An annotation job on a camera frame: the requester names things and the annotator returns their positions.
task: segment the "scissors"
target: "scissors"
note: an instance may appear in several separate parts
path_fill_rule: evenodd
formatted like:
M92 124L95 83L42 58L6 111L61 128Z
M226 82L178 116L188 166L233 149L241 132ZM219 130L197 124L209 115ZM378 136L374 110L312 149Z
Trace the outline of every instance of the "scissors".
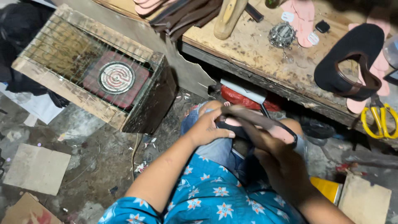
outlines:
M366 111L368 111L370 108L372 115L376 121L376 125L378 128L378 134L374 134L368 127L366 123ZM371 96L371 103L369 105L369 108L365 107L362 110L361 114L361 121L362 121L362 126L365 129L366 133L370 135L373 138L376 139L381 139L381 138L392 138L395 139L398 137L398 114L387 104L383 104L380 101L380 98L377 94L374 94ZM388 111L392 117L394 118L395 121L395 132L391 136L387 130L387 124L386 124L386 111Z

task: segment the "concrete floor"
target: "concrete floor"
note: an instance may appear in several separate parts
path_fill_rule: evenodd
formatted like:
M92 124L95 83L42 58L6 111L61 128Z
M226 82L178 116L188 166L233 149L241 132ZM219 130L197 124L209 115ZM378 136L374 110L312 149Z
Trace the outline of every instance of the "concrete floor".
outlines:
M190 94L188 99L184 98L185 93ZM135 155L135 166L143 161L155 159L170 147L179 138L179 124L184 112L193 105L205 101L184 89L181 89L178 95L182 97L175 100L165 119L151 136L152 139L156 138L154 142L156 148L149 145L145 149L143 142L145 138L141 141L141 135L139 136L140 144ZM219 93L214 93L213 96L221 100ZM132 151L129 147L134 147L136 134L121 133L74 104L69 105L49 125L38 120L34 127L23 124L29 115L28 112L4 95L0 95L0 105L8 113L7 115L0 113L0 136L3 136L0 141L1 156L11 159L5 164L6 171L20 143L31 145L41 143L42 147L72 155L57 196L28 191L61 221L65 223L73 221L79 224L97 223L104 210L122 197L131 185ZM285 114L271 112L271 116L280 119ZM67 133L65 140L58 141L58 137L63 133ZM240 145L242 144L235 142L234 147L239 149ZM342 151L351 150L353 144L329 139L325 147L333 159L339 162ZM328 160L318 146L309 142L307 142L306 162L311 176L336 179L336 163ZM87 166L89 168L81 176L69 183ZM358 169L366 169L369 173L366 178L371 182L393 190L387 223L397 224L398 181L395 177L398 171L374 167L358 167ZM118 190L111 194L109 189L115 186ZM3 218L6 208L19 200L21 192L26 192L26 190L0 185L0 219Z

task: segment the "yellow object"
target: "yellow object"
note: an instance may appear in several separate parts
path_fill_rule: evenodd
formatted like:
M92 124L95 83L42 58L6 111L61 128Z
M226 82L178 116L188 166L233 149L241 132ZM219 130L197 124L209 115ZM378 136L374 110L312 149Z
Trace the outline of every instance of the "yellow object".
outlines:
M380 115L377 112L377 107L380 108ZM366 133L370 135L373 138L376 139L381 139L381 138L392 138L395 139L398 137L398 114L387 104L382 104L380 99L377 97L372 97L372 102L370 104L370 109L372 112L372 115L375 119L377 129L378 129L378 134L374 134L368 127L368 124L366 123L366 111L369 110L369 108L365 107L362 111L361 114L361 122L362 126L365 129ZM395 121L395 132L393 135L390 135L388 130L387 130L387 124L386 124L386 111L388 111L392 117L394 118Z
M310 177L310 181L314 187L316 187L329 201L337 204L339 197L339 191L341 190L341 184L324 180L318 177Z

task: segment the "person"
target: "person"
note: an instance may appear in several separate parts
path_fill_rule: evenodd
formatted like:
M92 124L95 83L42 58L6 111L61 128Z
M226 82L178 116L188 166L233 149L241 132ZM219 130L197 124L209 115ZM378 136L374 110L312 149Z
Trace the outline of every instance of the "person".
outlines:
M98 223L353 223L311 184L289 140L264 131L269 153L252 148L237 162L231 151L235 133L214 122L221 106L210 101L194 108L181 123L182 136ZM300 125L280 121L303 147Z

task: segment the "hand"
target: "hand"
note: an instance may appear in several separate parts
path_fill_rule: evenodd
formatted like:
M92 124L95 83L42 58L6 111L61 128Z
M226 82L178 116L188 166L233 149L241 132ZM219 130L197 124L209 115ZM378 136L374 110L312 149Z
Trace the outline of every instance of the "hand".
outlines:
M201 115L183 137L190 138L194 147L209 144L217 138L234 138L233 131L216 127L214 120L220 115L220 108Z
M254 155L264 167L272 188L298 208L307 200L322 197L311 184L303 159L291 145L268 133L262 132L261 136L267 151L256 148Z

